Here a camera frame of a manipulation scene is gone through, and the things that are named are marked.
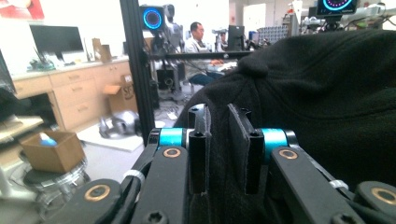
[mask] computer monitor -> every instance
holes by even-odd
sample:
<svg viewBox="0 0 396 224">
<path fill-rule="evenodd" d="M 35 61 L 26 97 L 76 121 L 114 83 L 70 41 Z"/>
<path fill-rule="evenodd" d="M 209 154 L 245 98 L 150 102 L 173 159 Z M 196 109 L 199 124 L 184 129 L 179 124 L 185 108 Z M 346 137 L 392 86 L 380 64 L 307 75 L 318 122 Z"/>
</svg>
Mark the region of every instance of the computer monitor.
<svg viewBox="0 0 396 224">
<path fill-rule="evenodd" d="M 245 26 L 228 26 L 228 51 L 245 50 Z"/>
<path fill-rule="evenodd" d="M 325 17 L 341 17 L 345 14 L 353 14 L 356 12 L 358 0 L 319 0 L 317 15 Z"/>
<path fill-rule="evenodd" d="M 30 25 L 35 47 L 41 54 L 55 53 L 63 60 L 63 52 L 84 51 L 76 26 Z"/>
<path fill-rule="evenodd" d="M 317 7 L 310 7 L 308 9 L 308 18 L 315 17 L 317 19 L 324 19 L 324 16 L 319 16 L 317 12 L 318 12 Z"/>
</svg>

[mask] wooden desk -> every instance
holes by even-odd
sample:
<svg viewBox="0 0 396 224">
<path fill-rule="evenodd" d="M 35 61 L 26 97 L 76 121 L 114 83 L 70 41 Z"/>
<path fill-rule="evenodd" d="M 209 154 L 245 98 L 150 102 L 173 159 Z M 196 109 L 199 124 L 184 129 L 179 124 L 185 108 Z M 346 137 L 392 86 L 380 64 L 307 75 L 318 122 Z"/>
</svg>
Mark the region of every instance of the wooden desk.
<svg viewBox="0 0 396 224">
<path fill-rule="evenodd" d="M 120 82 L 131 75 L 128 59 L 112 63 L 82 63 L 47 72 L 14 75 L 17 98 L 23 99 L 46 93 L 61 131 L 97 121 L 110 114 L 107 96 L 102 93 L 106 84 Z"/>
<path fill-rule="evenodd" d="M 43 119 L 40 117 L 18 117 L 18 123 L 8 129 L 0 128 L 0 143 L 32 130 L 42 124 Z M 13 147 L 0 149 L 0 166 L 6 167 L 20 161 L 19 154 L 21 150 L 22 147 L 18 144 Z"/>
</svg>

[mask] black hair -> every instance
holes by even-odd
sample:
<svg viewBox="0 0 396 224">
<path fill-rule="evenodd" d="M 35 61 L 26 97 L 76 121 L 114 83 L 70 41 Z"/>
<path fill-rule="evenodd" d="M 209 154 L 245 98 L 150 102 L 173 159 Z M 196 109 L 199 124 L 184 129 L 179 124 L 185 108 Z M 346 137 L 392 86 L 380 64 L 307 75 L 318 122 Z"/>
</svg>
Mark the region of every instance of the black hair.
<svg viewBox="0 0 396 224">
<path fill-rule="evenodd" d="M 191 26 L 190 26 L 190 31 L 192 32 L 192 31 L 197 30 L 198 29 L 198 25 L 202 25 L 202 24 L 200 22 L 198 22 L 198 21 L 193 22 L 191 24 Z"/>
</svg>

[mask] wooden cabinet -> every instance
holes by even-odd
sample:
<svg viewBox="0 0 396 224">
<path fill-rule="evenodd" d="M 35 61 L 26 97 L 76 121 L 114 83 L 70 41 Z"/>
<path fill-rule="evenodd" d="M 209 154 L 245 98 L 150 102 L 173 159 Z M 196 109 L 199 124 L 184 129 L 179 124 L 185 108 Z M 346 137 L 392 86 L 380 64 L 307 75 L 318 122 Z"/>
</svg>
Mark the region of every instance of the wooden cabinet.
<svg viewBox="0 0 396 224">
<path fill-rule="evenodd" d="M 120 82 L 131 74 L 129 62 L 100 64 L 68 71 L 52 71 L 40 77 L 15 80 L 18 98 L 47 93 L 52 110 L 62 131 L 71 131 L 84 123 L 99 120 L 110 113 L 107 84 Z"/>
<path fill-rule="evenodd" d="M 26 78 L 14 81 L 15 94 L 17 98 L 22 99 L 32 95 L 38 95 L 51 91 L 52 86 L 48 76 Z"/>
</svg>

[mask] black fabric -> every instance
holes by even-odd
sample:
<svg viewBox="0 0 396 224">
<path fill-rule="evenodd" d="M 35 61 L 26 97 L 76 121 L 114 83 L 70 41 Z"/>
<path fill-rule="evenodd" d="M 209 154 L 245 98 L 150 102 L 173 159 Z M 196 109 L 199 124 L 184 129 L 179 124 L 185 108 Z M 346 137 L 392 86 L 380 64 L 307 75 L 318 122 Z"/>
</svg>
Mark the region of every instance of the black fabric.
<svg viewBox="0 0 396 224">
<path fill-rule="evenodd" d="M 233 179 L 227 104 L 252 111 L 255 128 L 293 130 L 300 146 L 353 190 L 362 181 L 396 186 L 396 33 L 348 31 L 280 40 L 241 59 L 198 91 L 187 109 L 212 117 L 210 190 L 191 201 L 192 223 L 263 223 L 261 192 Z"/>
</svg>

